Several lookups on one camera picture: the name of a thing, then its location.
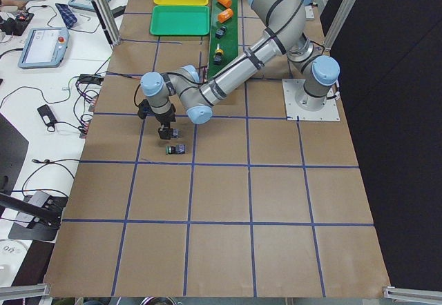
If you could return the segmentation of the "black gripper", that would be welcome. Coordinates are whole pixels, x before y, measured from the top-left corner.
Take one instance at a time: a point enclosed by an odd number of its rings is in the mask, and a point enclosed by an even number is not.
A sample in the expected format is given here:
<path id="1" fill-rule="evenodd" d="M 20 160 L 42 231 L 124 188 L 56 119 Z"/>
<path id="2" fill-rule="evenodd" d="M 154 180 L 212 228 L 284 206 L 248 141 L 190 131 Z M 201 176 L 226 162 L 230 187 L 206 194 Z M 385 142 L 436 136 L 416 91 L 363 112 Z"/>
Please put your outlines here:
<path id="1" fill-rule="evenodd" d="M 151 106 L 147 99 L 144 99 L 140 104 L 137 105 L 137 107 L 137 116 L 140 119 L 146 119 L 148 115 L 155 116 L 155 118 L 161 123 L 160 127 L 157 129 L 160 139 L 169 140 L 170 123 L 176 122 L 175 106 L 170 101 L 167 101 L 163 106 L 155 107 Z"/>

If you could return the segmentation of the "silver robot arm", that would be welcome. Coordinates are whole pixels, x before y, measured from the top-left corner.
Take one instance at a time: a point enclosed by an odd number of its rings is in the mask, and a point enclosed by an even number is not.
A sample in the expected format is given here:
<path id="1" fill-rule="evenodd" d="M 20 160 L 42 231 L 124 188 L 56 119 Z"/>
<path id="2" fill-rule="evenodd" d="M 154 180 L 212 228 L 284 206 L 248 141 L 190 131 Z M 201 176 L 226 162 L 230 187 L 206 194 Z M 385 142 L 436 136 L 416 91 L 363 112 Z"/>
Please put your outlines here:
<path id="1" fill-rule="evenodd" d="M 306 12 L 302 0 L 248 0 L 248 4 L 265 25 L 262 36 L 210 80 L 200 83 L 192 65 L 142 76 L 140 87 L 146 98 L 138 104 L 137 115 L 140 119 L 153 115 L 160 123 L 157 132 L 161 139 L 177 134 L 171 127 L 176 111 L 170 101 L 173 95 L 178 96 L 194 124 L 204 124 L 212 117 L 213 106 L 274 57 L 287 56 L 303 74 L 302 86 L 294 95 L 301 109 L 319 111 L 333 98 L 329 92 L 338 80 L 340 66 L 334 58 L 314 50 L 313 42 L 304 34 Z"/>

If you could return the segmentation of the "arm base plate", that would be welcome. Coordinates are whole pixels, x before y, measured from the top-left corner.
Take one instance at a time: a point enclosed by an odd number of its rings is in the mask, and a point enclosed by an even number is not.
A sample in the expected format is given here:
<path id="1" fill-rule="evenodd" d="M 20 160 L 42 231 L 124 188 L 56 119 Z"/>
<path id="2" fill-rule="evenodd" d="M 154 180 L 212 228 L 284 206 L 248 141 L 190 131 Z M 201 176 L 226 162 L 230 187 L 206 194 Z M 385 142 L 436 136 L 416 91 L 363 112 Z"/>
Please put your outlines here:
<path id="1" fill-rule="evenodd" d="M 305 6 L 306 20 L 313 21 L 315 19 L 314 9 L 312 6 Z"/>
<path id="2" fill-rule="evenodd" d="M 340 121 L 333 89 L 315 98 L 304 90 L 304 79 L 282 79 L 286 119 L 289 121 Z"/>

